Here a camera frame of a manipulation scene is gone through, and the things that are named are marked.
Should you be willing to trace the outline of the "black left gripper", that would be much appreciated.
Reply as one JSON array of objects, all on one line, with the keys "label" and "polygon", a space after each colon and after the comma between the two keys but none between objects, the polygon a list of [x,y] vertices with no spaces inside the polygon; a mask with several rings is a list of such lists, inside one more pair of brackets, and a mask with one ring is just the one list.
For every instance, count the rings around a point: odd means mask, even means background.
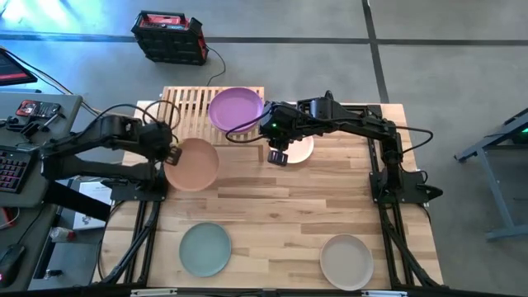
[{"label": "black left gripper", "polygon": [[154,122],[139,129],[139,153],[149,160],[176,166],[182,149],[172,145],[172,130],[165,122]]}]

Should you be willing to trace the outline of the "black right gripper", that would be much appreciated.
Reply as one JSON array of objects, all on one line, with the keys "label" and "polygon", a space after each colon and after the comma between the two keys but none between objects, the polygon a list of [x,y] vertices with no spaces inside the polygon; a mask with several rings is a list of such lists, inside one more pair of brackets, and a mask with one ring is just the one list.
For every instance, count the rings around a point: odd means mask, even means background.
[{"label": "black right gripper", "polygon": [[[303,125],[303,113],[290,104],[277,103],[282,107],[282,115],[279,131],[271,135],[271,139],[301,140],[300,125]],[[288,164],[288,155],[280,150],[270,150],[267,161],[271,164],[285,167]]]}]

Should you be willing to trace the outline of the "brown plate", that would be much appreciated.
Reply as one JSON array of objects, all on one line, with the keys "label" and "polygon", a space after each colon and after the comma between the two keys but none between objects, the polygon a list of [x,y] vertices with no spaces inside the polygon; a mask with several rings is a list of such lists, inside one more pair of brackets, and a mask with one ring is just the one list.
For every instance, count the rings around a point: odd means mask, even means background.
[{"label": "brown plate", "polygon": [[189,138],[179,148],[181,156],[177,164],[163,164],[168,182],[179,191],[202,191],[210,186],[219,172],[215,147],[203,139]]}]

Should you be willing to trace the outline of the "small peach plate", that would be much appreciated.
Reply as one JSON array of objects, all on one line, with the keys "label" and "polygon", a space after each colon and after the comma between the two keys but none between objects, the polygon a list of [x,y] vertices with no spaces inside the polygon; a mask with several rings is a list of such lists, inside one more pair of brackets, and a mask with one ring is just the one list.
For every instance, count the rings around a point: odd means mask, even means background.
[{"label": "small peach plate", "polygon": [[301,163],[309,158],[314,150],[314,138],[303,137],[301,140],[271,139],[271,150],[280,150],[288,155],[288,164]]}]

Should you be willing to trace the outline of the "purple plate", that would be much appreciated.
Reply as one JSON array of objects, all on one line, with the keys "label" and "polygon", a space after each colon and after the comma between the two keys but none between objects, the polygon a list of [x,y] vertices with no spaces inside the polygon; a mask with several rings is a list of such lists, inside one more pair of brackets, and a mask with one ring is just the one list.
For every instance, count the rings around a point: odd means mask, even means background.
[{"label": "purple plate", "polygon": [[249,131],[256,119],[262,114],[263,101],[253,90],[245,87],[232,87],[213,97],[208,109],[211,124],[224,132],[239,126],[235,133]]}]

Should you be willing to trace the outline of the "teal plate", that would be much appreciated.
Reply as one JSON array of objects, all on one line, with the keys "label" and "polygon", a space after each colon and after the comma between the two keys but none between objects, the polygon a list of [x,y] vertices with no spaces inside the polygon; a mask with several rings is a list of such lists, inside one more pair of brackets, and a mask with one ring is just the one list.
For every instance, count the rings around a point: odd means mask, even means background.
[{"label": "teal plate", "polygon": [[179,246],[184,269],[197,277],[210,277],[221,272],[229,262],[231,238],[219,224],[203,222],[189,228]]}]

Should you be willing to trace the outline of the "beige plate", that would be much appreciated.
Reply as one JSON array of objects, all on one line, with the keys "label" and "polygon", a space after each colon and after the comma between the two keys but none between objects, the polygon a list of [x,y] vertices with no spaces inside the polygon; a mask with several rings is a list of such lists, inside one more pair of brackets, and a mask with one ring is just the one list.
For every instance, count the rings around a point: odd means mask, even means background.
[{"label": "beige plate", "polygon": [[319,262],[325,278],[341,290],[362,289],[374,273],[369,248],[350,234],[331,237],[321,248]]}]

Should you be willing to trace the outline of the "wooden slatted shelf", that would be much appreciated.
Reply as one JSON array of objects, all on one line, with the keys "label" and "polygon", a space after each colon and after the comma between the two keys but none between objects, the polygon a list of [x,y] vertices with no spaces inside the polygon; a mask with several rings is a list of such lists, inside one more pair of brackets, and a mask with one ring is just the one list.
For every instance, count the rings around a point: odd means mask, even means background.
[{"label": "wooden slatted shelf", "polygon": [[263,163],[269,152],[264,139],[250,144],[229,142],[224,132],[215,128],[209,120],[208,109],[213,98],[231,87],[165,87],[160,98],[173,103],[177,114],[168,103],[161,103],[158,118],[176,127],[173,129],[180,141],[188,138],[204,139],[216,147],[255,148],[257,160]]}]

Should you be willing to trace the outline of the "white booklet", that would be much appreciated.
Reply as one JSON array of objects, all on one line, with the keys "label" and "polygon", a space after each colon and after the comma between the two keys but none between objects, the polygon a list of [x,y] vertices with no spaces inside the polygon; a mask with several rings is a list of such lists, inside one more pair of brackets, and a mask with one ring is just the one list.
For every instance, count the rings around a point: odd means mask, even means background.
[{"label": "white booklet", "polygon": [[[98,181],[81,182],[79,192],[95,200],[99,200],[110,207],[114,205],[111,200],[111,188],[104,186]],[[99,229],[105,226],[105,222],[76,212],[73,221],[74,230]]]}]

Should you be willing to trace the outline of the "black diagonal beam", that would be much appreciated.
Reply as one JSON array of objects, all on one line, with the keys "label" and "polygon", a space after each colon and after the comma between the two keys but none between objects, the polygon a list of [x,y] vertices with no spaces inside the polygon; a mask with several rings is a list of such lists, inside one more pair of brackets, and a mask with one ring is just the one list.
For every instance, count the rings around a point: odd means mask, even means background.
[{"label": "black diagonal beam", "polygon": [[72,190],[56,181],[49,183],[43,202],[58,205],[102,221],[107,221],[111,212],[111,207],[108,204]]}]

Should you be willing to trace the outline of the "grey desk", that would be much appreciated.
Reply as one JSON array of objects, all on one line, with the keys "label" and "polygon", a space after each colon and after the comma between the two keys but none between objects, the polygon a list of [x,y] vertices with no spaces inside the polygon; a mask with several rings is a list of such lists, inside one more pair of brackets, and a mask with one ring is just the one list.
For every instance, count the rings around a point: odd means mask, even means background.
[{"label": "grey desk", "polygon": [[[42,101],[58,103],[64,118],[58,118],[49,125],[49,132],[38,132],[31,137],[31,144],[25,144],[26,139],[20,134],[0,128],[0,145],[16,146],[32,149],[46,142],[48,139],[58,139],[67,135],[73,127],[73,122],[79,112],[82,98],[77,95],[60,95],[24,92],[0,92],[0,120],[14,116],[19,105],[24,101]],[[0,207],[32,208],[44,198],[48,181],[40,175],[40,158],[35,156],[26,174],[21,192],[8,193],[0,191]]]}]

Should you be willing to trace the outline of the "red black power box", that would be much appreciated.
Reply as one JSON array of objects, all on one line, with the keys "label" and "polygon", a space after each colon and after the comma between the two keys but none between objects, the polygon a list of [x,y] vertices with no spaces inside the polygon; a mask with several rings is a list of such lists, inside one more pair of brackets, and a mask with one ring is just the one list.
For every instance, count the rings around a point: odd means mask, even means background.
[{"label": "red black power box", "polygon": [[141,11],[131,32],[155,63],[203,65],[207,60],[202,23],[184,13]]}]

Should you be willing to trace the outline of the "clear plastic bottle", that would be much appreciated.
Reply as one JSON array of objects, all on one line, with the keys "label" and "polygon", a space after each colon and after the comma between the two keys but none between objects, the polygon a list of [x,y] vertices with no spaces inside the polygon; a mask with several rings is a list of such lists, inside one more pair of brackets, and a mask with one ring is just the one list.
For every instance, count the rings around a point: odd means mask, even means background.
[{"label": "clear plastic bottle", "polygon": [[49,236],[53,242],[58,243],[71,242],[75,239],[76,234],[72,229],[54,227],[50,230]]}]

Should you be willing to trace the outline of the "red and black handset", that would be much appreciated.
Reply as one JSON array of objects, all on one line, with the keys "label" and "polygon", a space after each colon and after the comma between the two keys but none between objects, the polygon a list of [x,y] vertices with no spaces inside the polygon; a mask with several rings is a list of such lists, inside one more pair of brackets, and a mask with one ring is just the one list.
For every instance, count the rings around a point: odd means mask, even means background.
[{"label": "red and black handset", "polygon": [[59,103],[24,100],[16,109],[16,115],[20,117],[32,117],[39,119],[50,119],[60,112]]}]

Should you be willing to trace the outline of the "black desk gadget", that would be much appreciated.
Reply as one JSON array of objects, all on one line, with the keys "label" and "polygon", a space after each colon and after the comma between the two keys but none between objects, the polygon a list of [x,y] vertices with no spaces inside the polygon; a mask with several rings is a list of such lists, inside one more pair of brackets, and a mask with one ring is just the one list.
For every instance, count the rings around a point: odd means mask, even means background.
[{"label": "black desk gadget", "polygon": [[24,138],[30,139],[37,132],[47,133],[50,131],[50,124],[54,122],[56,119],[57,119],[57,116],[55,115],[54,117],[48,119],[45,123],[32,121],[21,129],[20,134]]}]

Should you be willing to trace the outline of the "black backlit keyboard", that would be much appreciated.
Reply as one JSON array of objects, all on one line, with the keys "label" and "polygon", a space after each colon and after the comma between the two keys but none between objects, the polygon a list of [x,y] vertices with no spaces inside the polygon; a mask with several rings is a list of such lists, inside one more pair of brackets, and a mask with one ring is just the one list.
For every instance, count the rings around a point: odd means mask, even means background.
[{"label": "black backlit keyboard", "polygon": [[0,192],[21,193],[34,167],[38,150],[0,145]]}]

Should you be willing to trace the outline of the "black computer mouse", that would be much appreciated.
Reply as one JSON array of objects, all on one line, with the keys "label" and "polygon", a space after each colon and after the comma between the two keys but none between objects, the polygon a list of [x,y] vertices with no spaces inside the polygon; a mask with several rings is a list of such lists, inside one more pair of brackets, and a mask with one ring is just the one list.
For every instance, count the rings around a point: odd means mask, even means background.
[{"label": "black computer mouse", "polygon": [[0,288],[7,288],[15,281],[25,252],[26,248],[20,243],[11,244],[0,252]]}]

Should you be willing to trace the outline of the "grey metal stand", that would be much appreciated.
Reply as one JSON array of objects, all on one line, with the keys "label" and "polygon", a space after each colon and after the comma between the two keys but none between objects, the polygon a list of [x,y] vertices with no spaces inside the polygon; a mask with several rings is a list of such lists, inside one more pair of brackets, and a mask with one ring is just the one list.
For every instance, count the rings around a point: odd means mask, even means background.
[{"label": "grey metal stand", "polygon": [[528,108],[498,130],[454,155],[459,163],[475,157],[488,180],[502,225],[486,233],[490,241],[528,236]]}]

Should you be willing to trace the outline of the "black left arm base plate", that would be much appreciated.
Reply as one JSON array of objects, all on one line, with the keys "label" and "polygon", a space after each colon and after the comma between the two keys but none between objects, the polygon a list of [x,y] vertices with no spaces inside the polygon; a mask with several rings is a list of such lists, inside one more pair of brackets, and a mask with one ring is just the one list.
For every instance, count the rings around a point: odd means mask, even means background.
[{"label": "black left arm base plate", "polygon": [[165,200],[167,185],[154,186],[150,189],[139,189],[136,185],[114,185],[111,187],[111,199],[114,201],[152,201]]}]

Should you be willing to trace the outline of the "black aluminium table frame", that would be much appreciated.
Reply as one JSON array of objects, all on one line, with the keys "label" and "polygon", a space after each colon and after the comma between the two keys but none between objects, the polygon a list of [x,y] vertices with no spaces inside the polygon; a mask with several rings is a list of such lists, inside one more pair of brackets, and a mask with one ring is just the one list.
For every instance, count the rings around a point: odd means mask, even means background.
[{"label": "black aluminium table frame", "polygon": [[[402,169],[412,172],[410,128],[401,106],[344,107],[394,122]],[[101,244],[111,272],[96,277],[89,292],[129,296],[153,287],[184,295],[341,295],[345,290],[325,278],[319,262],[323,245],[338,234],[359,238],[373,256],[374,273],[364,288],[412,296],[442,290],[423,268],[436,261],[436,252],[420,204],[372,200],[369,175],[384,168],[380,142],[341,131],[312,137],[309,158],[285,167],[269,163],[269,152],[261,163],[255,148],[212,144],[219,172],[204,190],[179,191],[167,180],[165,200],[125,201]],[[193,276],[179,258],[183,235],[203,222],[221,225],[232,243],[228,264],[210,277]]]}]

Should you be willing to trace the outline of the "silver metal bracket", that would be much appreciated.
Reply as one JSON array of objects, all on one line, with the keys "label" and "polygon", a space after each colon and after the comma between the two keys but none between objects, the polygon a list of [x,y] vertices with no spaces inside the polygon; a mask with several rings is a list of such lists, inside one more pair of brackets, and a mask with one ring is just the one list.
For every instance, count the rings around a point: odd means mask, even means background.
[{"label": "silver metal bracket", "polygon": [[177,295],[177,289],[171,288],[148,288],[130,291],[130,297],[171,297]]},{"label": "silver metal bracket", "polygon": [[408,297],[408,293],[397,290],[363,290],[361,297]]}]

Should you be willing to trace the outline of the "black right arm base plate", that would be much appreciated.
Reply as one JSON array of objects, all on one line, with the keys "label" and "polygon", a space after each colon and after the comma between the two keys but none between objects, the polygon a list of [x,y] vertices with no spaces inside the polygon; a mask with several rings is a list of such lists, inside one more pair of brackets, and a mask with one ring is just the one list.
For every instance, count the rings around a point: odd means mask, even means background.
[{"label": "black right arm base plate", "polygon": [[423,204],[443,195],[443,190],[427,185],[420,172],[400,172],[400,183],[394,187],[386,181],[384,172],[369,175],[372,200],[378,204]]}]

